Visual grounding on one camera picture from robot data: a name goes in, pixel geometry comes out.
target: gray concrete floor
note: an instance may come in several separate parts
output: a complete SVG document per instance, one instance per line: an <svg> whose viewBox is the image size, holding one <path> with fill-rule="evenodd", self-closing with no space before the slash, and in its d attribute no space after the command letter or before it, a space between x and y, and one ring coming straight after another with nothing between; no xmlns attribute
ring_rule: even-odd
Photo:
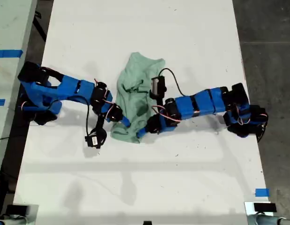
<svg viewBox="0 0 290 225"><path fill-rule="evenodd" d="M259 143L266 185L277 215L290 219L290 0L233 3L250 100L270 118ZM45 31L52 5L52 0L38 2ZM26 60L41 63L44 46L32 27Z"/></svg>

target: black cable on floor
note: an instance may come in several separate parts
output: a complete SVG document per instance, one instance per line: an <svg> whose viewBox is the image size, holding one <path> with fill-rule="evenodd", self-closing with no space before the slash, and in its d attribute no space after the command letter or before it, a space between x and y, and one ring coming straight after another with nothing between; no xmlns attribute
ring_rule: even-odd
<svg viewBox="0 0 290 225"><path fill-rule="evenodd" d="M176 77L175 77L175 75L174 75L174 73L172 72L171 69L169 69L169 68L163 68L163 69L160 71L159 76L161 75L161 73L162 73L164 70L168 70L168 71L170 71L170 73L172 73L172 76L174 77L174 80L175 80L175 83L176 83L176 85L177 85L177 88L178 88L179 93L181 93L182 96L185 96L185 95L182 93L181 89L179 88L179 85L178 85L178 83L177 83Z"/></svg>
<svg viewBox="0 0 290 225"><path fill-rule="evenodd" d="M10 175L10 174L8 174L8 173L6 173L6 172L3 172L3 171L1 171L1 170L0 170L0 173L3 174L3 175L5 175L5 176L8 176L8 177L10 177L10 178L13 178L13 179L15 179L15 180L18 179L17 177L14 177L14 176L12 176L12 175Z"/></svg>

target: red wire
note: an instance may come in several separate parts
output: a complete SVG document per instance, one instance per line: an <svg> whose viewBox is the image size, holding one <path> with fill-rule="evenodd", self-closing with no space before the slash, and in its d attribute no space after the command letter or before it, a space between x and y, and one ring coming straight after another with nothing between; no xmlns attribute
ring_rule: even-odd
<svg viewBox="0 0 290 225"><path fill-rule="evenodd" d="M23 105L26 103L26 101L25 102L23 102L22 103L22 105L21 105L21 110L23 111Z"/></svg>
<svg viewBox="0 0 290 225"><path fill-rule="evenodd" d="M114 105L112 105L112 107L109 108L107 114L106 114L106 118L107 118L107 115L109 114L109 112L111 111L111 109L114 107Z"/></svg>
<svg viewBox="0 0 290 225"><path fill-rule="evenodd" d="M175 121L175 122L181 122L181 120L177 120L177 119L171 118L171 117L169 117L169 116L166 116L166 115L164 115L164 114L162 114L162 113L160 113L160 112L157 112L157 111L155 110L155 107L156 107L156 108L162 108L162 109L164 109L164 110L165 110L165 107L163 107L163 106L161 106L161 105L153 105L153 106L151 106L151 108L152 108L156 113L160 114L161 116L163 116L163 117L165 117L165 118L167 118L167 119L169 119L169 120Z"/></svg>

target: green cloth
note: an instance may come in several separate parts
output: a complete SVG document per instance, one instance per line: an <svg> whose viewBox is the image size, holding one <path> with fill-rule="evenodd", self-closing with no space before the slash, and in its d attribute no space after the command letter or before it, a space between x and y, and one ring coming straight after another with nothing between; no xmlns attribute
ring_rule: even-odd
<svg viewBox="0 0 290 225"><path fill-rule="evenodd" d="M113 138L140 143L137 131L146 126L147 120L153 115L151 106L156 104L149 97L151 79L164 66L164 59L152 60L138 52L130 55L126 68L118 78L116 103L122 108L123 115L130 120L131 126L127 128L121 123L115 123L111 130Z"/></svg>

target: white table surface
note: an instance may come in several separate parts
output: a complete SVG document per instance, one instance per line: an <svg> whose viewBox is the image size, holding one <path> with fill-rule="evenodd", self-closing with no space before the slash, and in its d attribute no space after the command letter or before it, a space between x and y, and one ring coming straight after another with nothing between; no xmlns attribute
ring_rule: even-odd
<svg viewBox="0 0 290 225"><path fill-rule="evenodd" d="M13 122L20 82L17 76L23 66L36 0L0 0L0 50L22 50L21 58L0 58L0 138L8 137ZM8 139L0 141L0 168Z"/></svg>
<svg viewBox="0 0 290 225"><path fill-rule="evenodd" d="M115 96L132 52L164 58L186 94L246 86L231 0L54 1L43 66L96 77ZM166 98L179 96L165 76ZM254 195L265 188L256 137L219 131L216 116L141 144L108 132L100 155L84 142L85 116L85 105L64 102L58 120L29 128L14 202L39 205L38 225L245 225L244 202L267 201Z"/></svg>

